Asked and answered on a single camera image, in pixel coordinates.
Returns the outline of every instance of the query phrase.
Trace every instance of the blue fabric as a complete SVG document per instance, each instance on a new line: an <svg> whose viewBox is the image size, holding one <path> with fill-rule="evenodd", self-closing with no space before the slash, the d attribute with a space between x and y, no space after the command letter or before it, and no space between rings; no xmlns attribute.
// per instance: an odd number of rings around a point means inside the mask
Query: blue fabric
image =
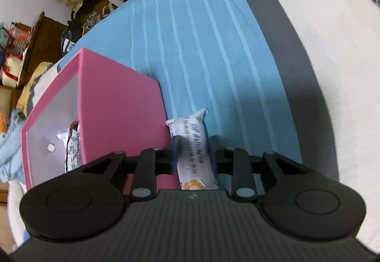
<svg viewBox="0 0 380 262"><path fill-rule="evenodd" d="M301 162L278 69L246 0L129 0L60 67L83 47L157 80L168 118L206 107L208 136Z"/></svg>
<svg viewBox="0 0 380 262"><path fill-rule="evenodd" d="M8 131L0 135L0 180L7 182L17 178L24 182L21 157L21 129L25 122L24 115L13 110L9 118Z"/></svg>

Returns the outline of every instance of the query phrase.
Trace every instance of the wooden furniture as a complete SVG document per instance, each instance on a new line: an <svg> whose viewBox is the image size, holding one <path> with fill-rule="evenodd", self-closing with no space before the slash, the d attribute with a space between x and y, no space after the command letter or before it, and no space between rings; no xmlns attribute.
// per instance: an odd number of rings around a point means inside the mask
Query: wooden furniture
<svg viewBox="0 0 380 262"><path fill-rule="evenodd" d="M65 28L65 25L46 17L44 12L40 14L32 30L18 88L24 87L41 62L56 63L62 58L61 34Z"/></svg>

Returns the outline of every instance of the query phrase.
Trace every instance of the orange object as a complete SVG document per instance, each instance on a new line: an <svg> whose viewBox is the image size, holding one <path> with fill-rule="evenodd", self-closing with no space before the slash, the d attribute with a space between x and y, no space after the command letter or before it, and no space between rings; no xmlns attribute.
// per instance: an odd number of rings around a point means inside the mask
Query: orange object
<svg viewBox="0 0 380 262"><path fill-rule="evenodd" d="M8 128L6 127L4 115L0 113L0 133L5 133L7 131Z"/></svg>

